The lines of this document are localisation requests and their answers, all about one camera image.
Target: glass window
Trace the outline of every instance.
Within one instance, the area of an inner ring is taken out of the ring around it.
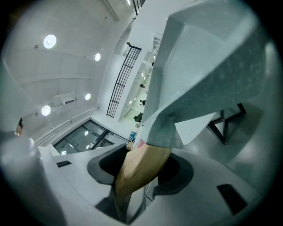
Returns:
[[[86,124],[84,124],[86,128],[88,128],[91,132],[94,132],[98,135],[104,132],[104,129],[97,126],[96,124],[92,123],[91,121],[88,121]]]
[[[110,142],[108,142],[108,141],[105,140],[105,139],[102,139],[102,140],[98,143],[98,145],[96,146],[96,148],[98,148],[98,147],[107,147],[107,146],[110,146],[110,145],[112,145]]]
[[[128,143],[129,141],[118,136],[117,134],[114,134],[112,132],[109,132],[108,134],[105,135],[105,139],[111,141],[112,143],[117,143],[117,144],[122,144],[122,143]]]
[[[69,143],[67,143],[65,140],[58,142],[54,146],[54,148],[58,151],[60,155],[77,153],[76,149],[72,147]]]
[[[86,151],[89,146],[96,141],[97,136],[91,134],[86,129],[79,127],[79,129],[67,135],[66,139],[79,151]]]

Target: black metal railing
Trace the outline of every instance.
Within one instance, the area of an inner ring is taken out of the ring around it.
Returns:
[[[107,109],[107,114],[114,118],[122,92],[124,90],[124,87],[126,85],[126,82],[128,80],[129,74],[133,68],[133,65],[141,51],[141,48],[131,46],[129,45],[129,50],[127,53],[127,56],[124,60],[124,63],[121,67],[121,70],[119,72],[118,78],[116,80],[112,95],[111,95],[111,100],[108,105]]]
[[[144,4],[145,0],[132,0],[134,4],[134,10],[136,12],[136,15],[138,15],[142,5]]]

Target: black window frame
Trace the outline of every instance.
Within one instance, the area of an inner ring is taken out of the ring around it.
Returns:
[[[93,123],[94,125],[100,127],[100,128],[103,130],[103,132],[99,135],[99,134],[97,134],[97,133],[91,131],[90,129],[88,129],[88,128],[85,126],[88,122],[91,122],[91,123]],[[111,142],[111,141],[109,141],[109,140],[107,140],[107,139],[105,138],[105,136],[106,136],[108,133],[112,133],[112,134],[114,134],[114,135],[116,135],[116,136],[119,136],[118,134],[116,134],[116,133],[110,131],[109,129],[104,128],[103,126],[99,125],[98,123],[94,122],[93,120],[88,120],[88,121],[84,122],[83,124],[81,124],[80,126],[78,126],[77,128],[75,128],[75,129],[74,129],[73,131],[71,131],[70,133],[66,134],[62,139],[60,139],[58,142],[56,142],[56,144],[54,144],[53,147],[56,149],[56,146],[57,146],[61,141],[64,140],[67,144],[69,144],[71,147],[73,147],[76,152],[78,152],[78,153],[82,152],[82,151],[78,150],[76,147],[74,147],[74,146],[70,143],[69,139],[67,138],[69,135],[73,134],[75,131],[77,131],[77,130],[80,129],[80,128],[83,128],[83,129],[87,130],[89,133],[91,133],[91,134],[97,136],[96,140],[94,140],[93,143],[92,143],[92,144],[94,144],[93,147],[89,147],[89,148],[86,149],[85,151],[89,151],[89,150],[94,150],[94,149],[96,149],[96,148],[98,147],[98,144],[100,143],[101,140],[105,140],[105,141],[107,141],[107,142],[109,142],[109,143],[111,143],[111,144],[114,144],[113,142]]]

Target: window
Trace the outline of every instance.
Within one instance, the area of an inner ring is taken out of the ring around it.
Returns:
[[[90,120],[64,136],[54,148],[59,154],[65,155],[128,142],[129,140]]]

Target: gray plastic scoop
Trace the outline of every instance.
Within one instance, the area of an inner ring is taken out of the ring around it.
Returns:
[[[171,15],[153,68],[141,138],[171,147],[175,123],[256,95],[267,40],[258,18],[240,1],[204,1]]]

